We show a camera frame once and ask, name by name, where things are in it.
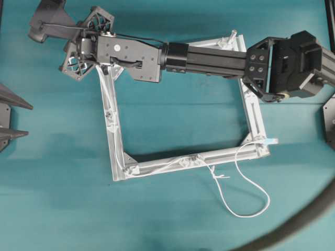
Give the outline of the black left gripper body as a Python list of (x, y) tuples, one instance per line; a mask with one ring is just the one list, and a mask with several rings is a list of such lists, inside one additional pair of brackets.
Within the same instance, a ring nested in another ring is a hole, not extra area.
[[(1, 128), (10, 127), (11, 108), (8, 104), (1, 103), (0, 123)], [(1, 140), (1, 151), (8, 145), (8, 140)]]

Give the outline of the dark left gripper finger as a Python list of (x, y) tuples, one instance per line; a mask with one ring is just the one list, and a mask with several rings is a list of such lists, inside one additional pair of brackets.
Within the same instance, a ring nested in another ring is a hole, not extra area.
[(12, 140), (29, 134), (28, 131), (13, 130), (9, 128), (0, 128), (0, 133), (1, 140)]
[(1, 103), (29, 110), (33, 110), (34, 108), (33, 105), (26, 102), (3, 84), (1, 84)]

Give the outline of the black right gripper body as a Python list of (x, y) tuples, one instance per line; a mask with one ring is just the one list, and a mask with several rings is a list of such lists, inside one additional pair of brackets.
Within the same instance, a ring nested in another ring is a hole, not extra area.
[(121, 38), (113, 33), (113, 23), (113, 15), (92, 7), (89, 16), (77, 23), (80, 31), (66, 43), (66, 57), (59, 70), (80, 81), (95, 66), (118, 65), (134, 80), (158, 83), (161, 50), (143, 41)]

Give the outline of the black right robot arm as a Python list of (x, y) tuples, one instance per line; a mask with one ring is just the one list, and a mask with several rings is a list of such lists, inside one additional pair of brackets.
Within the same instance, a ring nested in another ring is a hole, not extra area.
[(334, 54), (307, 31), (267, 37), (246, 52), (138, 39), (112, 32), (114, 18), (99, 7), (76, 25), (60, 70), (81, 80), (94, 66), (119, 65), (137, 81), (161, 80), (162, 71), (240, 78), (264, 102), (312, 97), (334, 85)]

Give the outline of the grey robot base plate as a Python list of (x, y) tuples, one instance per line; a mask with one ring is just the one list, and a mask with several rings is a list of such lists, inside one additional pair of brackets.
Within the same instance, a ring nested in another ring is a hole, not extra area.
[(323, 105), (325, 141), (334, 150), (334, 95)]

